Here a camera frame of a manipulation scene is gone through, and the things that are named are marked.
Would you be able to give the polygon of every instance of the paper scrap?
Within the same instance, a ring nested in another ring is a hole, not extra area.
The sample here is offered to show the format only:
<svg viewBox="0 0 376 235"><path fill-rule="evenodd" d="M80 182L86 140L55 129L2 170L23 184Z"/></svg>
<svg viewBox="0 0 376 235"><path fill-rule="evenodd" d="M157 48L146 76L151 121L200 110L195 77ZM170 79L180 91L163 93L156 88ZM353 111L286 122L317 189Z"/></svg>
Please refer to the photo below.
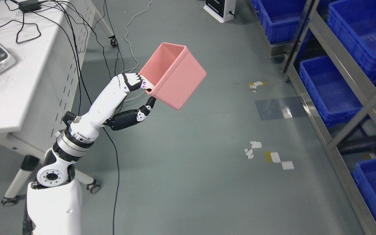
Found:
<svg viewBox="0 0 376 235"><path fill-rule="evenodd" d="M250 87L250 89L252 89L252 92L256 92L256 89L258 86L264 86L264 85L267 85L268 82L261 82L261 81L257 81L257 82L249 82L248 85Z"/></svg>
<svg viewBox="0 0 376 235"><path fill-rule="evenodd" d="M253 150L250 149L246 152L247 159L252 159L255 155L253 155Z"/></svg>
<svg viewBox="0 0 376 235"><path fill-rule="evenodd" d="M281 159L279 158L279 154L277 152L271 152L271 159L272 162L280 163Z"/></svg>
<svg viewBox="0 0 376 235"><path fill-rule="evenodd" d="M251 141L250 144L252 145L252 149L260 149L262 148L262 143L257 141Z"/></svg>
<svg viewBox="0 0 376 235"><path fill-rule="evenodd" d="M295 169L292 161L281 162L281 164L282 164L282 169L284 169L284 170L294 170Z"/></svg>

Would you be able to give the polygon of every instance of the yellow tape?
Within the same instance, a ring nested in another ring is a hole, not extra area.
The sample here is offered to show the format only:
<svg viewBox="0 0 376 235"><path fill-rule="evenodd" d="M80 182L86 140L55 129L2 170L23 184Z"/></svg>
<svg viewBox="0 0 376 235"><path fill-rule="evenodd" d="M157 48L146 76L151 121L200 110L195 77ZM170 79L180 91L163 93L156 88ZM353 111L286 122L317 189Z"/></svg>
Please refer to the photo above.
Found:
<svg viewBox="0 0 376 235"><path fill-rule="evenodd" d="M272 162L272 157L271 157L271 152L264 152L264 155L265 155L265 159L267 162Z"/></svg>

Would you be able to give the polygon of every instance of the white cable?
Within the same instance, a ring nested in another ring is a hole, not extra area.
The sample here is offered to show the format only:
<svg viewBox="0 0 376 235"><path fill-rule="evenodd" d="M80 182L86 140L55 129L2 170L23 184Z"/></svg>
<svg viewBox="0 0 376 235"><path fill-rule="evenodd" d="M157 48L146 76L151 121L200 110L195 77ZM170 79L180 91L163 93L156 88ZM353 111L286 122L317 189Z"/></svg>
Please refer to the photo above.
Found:
<svg viewBox="0 0 376 235"><path fill-rule="evenodd" d="M139 61L137 61L136 57L134 56L132 45L131 45L131 43L129 42L129 40L127 39L127 35L129 34L129 32L127 31L127 27L133 22L133 19L134 19L136 16L138 16L138 15L144 13L144 12L147 12L147 11L149 10L150 5L152 4L152 2L153 2L153 0L150 0L150 3L148 4L148 8L147 8L146 10L141 11L141 12L137 13L136 15L134 15L134 16L132 17L132 19L130 20L130 22L124 27L124 29L126 30L126 34L124 35L124 39L126 39L126 42L129 44L129 46L130 46L130 51L131 51L131 53L132 53L133 59L134 59L134 61L136 61L137 64L136 64L136 67L134 67L134 68L132 68L132 69L124 70L124 71L122 71L122 73L125 72L125 71L129 71L129 70L130 70L130 72L133 72L134 70L139 70L139 71L141 70L141 69L137 68L137 67L139 66ZM143 91L140 95L137 95L136 97L131 98L131 99L128 99L128 100L124 100L124 102L127 102L127 101L131 101L131 100L137 99L137 98L139 98L140 96L142 96L142 95L145 94L145 93L146 93L146 92Z"/></svg>
<svg viewBox="0 0 376 235"><path fill-rule="evenodd" d="M136 57L134 56L132 45L130 44L129 40L127 39L127 35L129 34L129 32L127 31L127 26L129 26L129 25L133 22L133 19L134 19L136 16L138 16L138 15L144 13L144 12L147 12L147 11L149 10L149 7L150 7L150 5L152 4L152 2L153 2L153 0L150 0L150 3L148 4L148 8L147 8L146 10L141 11L141 12L137 13L136 15L134 15L134 16L132 17L132 19L130 20L130 22L124 27L124 29L126 30L126 35L124 35L124 39L126 39L127 43L129 44L129 46L130 46L130 51L131 51L131 53L132 53L133 59L134 59L134 60L136 61L136 63L137 63L137 64L136 64L136 67L134 67L131 71L135 70L135 69L139 66L139 61L137 61Z"/></svg>

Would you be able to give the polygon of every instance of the white table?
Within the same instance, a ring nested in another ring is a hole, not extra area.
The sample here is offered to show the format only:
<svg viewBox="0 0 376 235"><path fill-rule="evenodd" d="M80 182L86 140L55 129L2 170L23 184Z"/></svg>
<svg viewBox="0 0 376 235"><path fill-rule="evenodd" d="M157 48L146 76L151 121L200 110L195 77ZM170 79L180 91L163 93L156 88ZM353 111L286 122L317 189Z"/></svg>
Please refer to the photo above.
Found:
<svg viewBox="0 0 376 235"><path fill-rule="evenodd" d="M69 0L78 12L92 25L94 16L101 18L91 0ZM82 23L77 14L64 6L76 22ZM49 9L39 13L61 25L73 43L72 31L63 13L58 9ZM16 19L23 20L20 10L9 11L4 1L0 1L0 25ZM64 129L61 119L71 109L78 84L77 68L72 48L66 33L55 23L33 13L26 13L26 23L37 23L41 36L30 42L17 44L16 34L21 24L12 22L0 29L0 43L15 56L16 64L0 74L0 145L12 149L22 155L33 155L44 159L44 153L55 142L56 131ZM80 65L84 60L86 39L90 29L75 24L76 43L79 49ZM38 35L34 25L25 25L19 41ZM89 184L93 178L76 171L80 182ZM26 176L13 181L7 198L16 195Z"/></svg>

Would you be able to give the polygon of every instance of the metal shelf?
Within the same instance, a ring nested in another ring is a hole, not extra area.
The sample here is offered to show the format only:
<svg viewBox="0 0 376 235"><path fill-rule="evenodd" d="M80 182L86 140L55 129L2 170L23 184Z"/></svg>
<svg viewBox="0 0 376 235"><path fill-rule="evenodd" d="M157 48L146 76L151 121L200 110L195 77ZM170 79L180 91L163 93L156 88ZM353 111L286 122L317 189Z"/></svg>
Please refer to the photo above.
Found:
<svg viewBox="0 0 376 235"><path fill-rule="evenodd" d="M287 73L288 81L291 81L304 107L306 107L308 117L321 140L337 177L346 192L349 202L359 219L362 229L367 235L376 235L376 222L337 149L337 146L342 140L344 140L367 115L370 116L376 126L376 88L316 11L318 4L319 0L307 0L306 5L310 7L304 9L303 15L308 15L308 20L301 22L300 27L302 28L297 29L297 34L292 42L294 46L292 46L290 51L285 55L282 71ZM294 61L297 58L301 42L303 42L308 30L315 35L320 45L333 61L363 106L354 118L334 137L331 136L326 128L307 90L301 82L297 70L294 68Z"/></svg>

